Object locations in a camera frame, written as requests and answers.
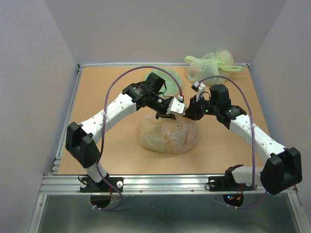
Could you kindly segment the banana print plastic bag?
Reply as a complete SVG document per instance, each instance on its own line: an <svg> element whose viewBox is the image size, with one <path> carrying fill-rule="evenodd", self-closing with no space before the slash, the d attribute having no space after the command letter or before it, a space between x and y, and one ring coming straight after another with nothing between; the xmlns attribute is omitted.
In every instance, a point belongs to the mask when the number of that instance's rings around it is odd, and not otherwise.
<svg viewBox="0 0 311 233"><path fill-rule="evenodd" d="M170 154L181 154L200 141L201 134L195 121L177 116L176 119L156 119L147 113L138 130L138 142L145 149Z"/></svg>

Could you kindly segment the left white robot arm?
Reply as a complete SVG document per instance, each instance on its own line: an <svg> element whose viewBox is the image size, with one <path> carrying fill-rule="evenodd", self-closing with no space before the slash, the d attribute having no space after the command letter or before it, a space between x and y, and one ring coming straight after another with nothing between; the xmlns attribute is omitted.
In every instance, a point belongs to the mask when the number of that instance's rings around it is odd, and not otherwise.
<svg viewBox="0 0 311 233"><path fill-rule="evenodd" d="M80 124L72 122L67 127L66 150L82 165L90 176L91 185L97 191L108 187L107 172L100 164L103 150L97 148L99 141L104 141L104 134L126 116L142 107L149 107L156 112L156 117L175 119L183 114L183 98L161 98L160 90L165 80L151 73L145 81L127 86L104 109Z"/></svg>

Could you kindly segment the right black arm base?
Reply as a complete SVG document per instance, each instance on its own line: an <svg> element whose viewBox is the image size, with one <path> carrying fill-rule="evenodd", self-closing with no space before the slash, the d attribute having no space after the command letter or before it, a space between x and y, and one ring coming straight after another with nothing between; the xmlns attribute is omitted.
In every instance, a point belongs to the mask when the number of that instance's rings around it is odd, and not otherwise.
<svg viewBox="0 0 311 233"><path fill-rule="evenodd" d="M240 208L244 201L244 191L251 191L251 186L247 186L245 183L239 184L235 182L232 172L242 165L236 165L229 167L225 174L222 176L211 176L208 178L208 182L205 184L205 189L211 192L220 191L232 191L233 194L223 194L224 202L236 208Z"/></svg>

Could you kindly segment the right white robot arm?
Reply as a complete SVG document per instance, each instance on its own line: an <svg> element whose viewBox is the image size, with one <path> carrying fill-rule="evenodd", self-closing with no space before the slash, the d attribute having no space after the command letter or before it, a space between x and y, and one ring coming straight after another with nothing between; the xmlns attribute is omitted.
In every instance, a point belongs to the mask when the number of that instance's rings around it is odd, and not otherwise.
<svg viewBox="0 0 311 233"><path fill-rule="evenodd" d="M295 147L287 148L273 140L251 117L237 105L232 105L229 91L223 84L210 87L209 99L205 99L205 85L195 82L196 95L190 99L185 117L200 120L204 115L215 116L227 129L240 136L252 147L252 154L259 155L264 167L236 165L214 182L215 187L234 190L240 184L262 186L276 195L302 182L301 154Z"/></svg>

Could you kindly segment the light green fruit plate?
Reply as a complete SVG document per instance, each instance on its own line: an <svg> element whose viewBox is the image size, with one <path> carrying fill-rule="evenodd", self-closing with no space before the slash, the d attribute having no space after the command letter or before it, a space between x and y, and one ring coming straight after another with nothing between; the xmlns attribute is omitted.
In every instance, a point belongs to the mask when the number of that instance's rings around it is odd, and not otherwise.
<svg viewBox="0 0 311 233"><path fill-rule="evenodd" d="M178 81L180 87L182 87L183 82L182 82L179 74L176 71L171 70L171 69L166 69L166 68L164 70L166 72L170 73L171 75L173 75L175 77L175 79ZM161 95L159 95L160 97L166 98L169 96L175 96L175 95L179 94L179 88L178 88L177 84L175 83L175 81L171 78L170 75L168 75L167 73L165 73L161 70L158 70L158 69L151 70L151 72L149 72L145 76L144 80L146 80L151 73L154 73L157 76L159 76L165 80L165 85L159 91L161 93Z"/></svg>

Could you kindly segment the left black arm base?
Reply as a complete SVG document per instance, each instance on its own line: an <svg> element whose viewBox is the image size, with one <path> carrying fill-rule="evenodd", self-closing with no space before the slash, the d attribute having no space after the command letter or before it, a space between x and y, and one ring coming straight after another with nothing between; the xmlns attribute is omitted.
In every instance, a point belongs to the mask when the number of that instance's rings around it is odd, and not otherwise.
<svg viewBox="0 0 311 233"><path fill-rule="evenodd" d="M78 176L80 193L90 194L90 204L93 209L109 211L118 208L123 202L123 177L108 177L105 181L96 183L88 175Z"/></svg>

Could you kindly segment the tied green plastic bag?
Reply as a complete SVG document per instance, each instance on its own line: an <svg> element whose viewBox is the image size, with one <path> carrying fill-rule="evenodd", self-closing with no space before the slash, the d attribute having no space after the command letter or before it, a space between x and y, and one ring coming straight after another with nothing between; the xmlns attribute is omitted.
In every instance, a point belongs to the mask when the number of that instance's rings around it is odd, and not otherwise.
<svg viewBox="0 0 311 233"><path fill-rule="evenodd" d="M186 76L189 82L196 82L209 76L230 77L234 72L243 71L242 66L236 66L232 54L227 51L210 52L201 58L186 56L189 63Z"/></svg>

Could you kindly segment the aluminium front rail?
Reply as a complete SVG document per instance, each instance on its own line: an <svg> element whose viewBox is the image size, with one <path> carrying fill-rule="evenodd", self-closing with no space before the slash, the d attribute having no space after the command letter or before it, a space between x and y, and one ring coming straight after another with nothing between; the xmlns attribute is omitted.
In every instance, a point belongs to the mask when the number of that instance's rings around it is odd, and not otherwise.
<svg viewBox="0 0 311 233"><path fill-rule="evenodd" d="M124 196L134 195L190 195L190 194L263 194L264 188L259 186L251 191L248 186L233 190L216 189L212 185L220 174L199 175L112 175L110 179L119 179L120 192ZM80 183L84 176L49 175L41 181L40 195L109 195L109 188L92 187Z"/></svg>

